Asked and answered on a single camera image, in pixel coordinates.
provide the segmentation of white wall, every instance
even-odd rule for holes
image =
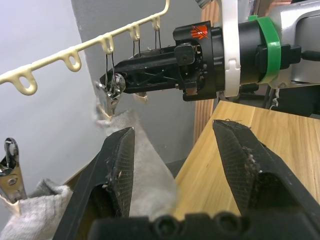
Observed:
[[[81,42],[70,0],[0,0],[0,23],[0,74]],[[64,183],[103,143],[83,52],[81,59],[77,73],[62,61],[36,70],[32,96],[0,85],[0,158],[5,138],[15,138],[27,192],[43,178]],[[0,229],[8,215],[0,204]]]

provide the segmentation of green ring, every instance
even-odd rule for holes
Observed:
[[[263,79],[258,84],[270,83],[275,79],[280,71],[281,66],[281,43],[278,33],[270,17],[264,16],[257,18],[251,16],[250,21],[257,20],[263,32],[268,52],[267,69]]]

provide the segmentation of red marking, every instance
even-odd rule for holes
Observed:
[[[198,38],[199,40],[203,38],[209,38],[208,37],[208,28],[206,25],[201,25],[201,26],[192,26],[191,30],[191,36],[196,39]]]

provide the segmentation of gray wall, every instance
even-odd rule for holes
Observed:
[[[71,1],[0,3],[0,74],[81,43]],[[0,158],[16,139],[26,191],[43,178],[63,184],[98,153],[103,132],[92,121],[95,95],[82,52],[74,73],[62,61],[36,70],[38,91],[24,96],[0,85]],[[9,211],[0,202],[0,230]]]
[[[165,0],[71,0],[82,41],[110,32],[133,21],[160,12]],[[176,27],[200,21],[201,10],[194,0],[172,0],[168,13],[161,17],[161,45],[174,45]],[[155,32],[151,23],[140,28],[141,49],[154,48]],[[128,32],[114,38],[114,60],[132,56],[133,42]],[[105,55],[100,45],[85,51],[92,80],[105,73]],[[142,126],[160,157],[172,162],[188,156],[193,144],[195,103],[184,102],[176,89],[148,93],[148,104],[139,104],[124,94],[117,110],[134,108]]]

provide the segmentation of gray cloth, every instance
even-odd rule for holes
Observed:
[[[97,116],[97,124],[104,128],[106,136],[127,127],[134,127],[134,173],[130,216],[149,216],[155,219],[169,214],[176,206],[177,185],[145,131],[137,114],[131,110],[110,120]]]
[[[71,195],[68,186],[42,180],[29,198],[19,201],[20,215],[11,216],[0,240],[52,239]]]

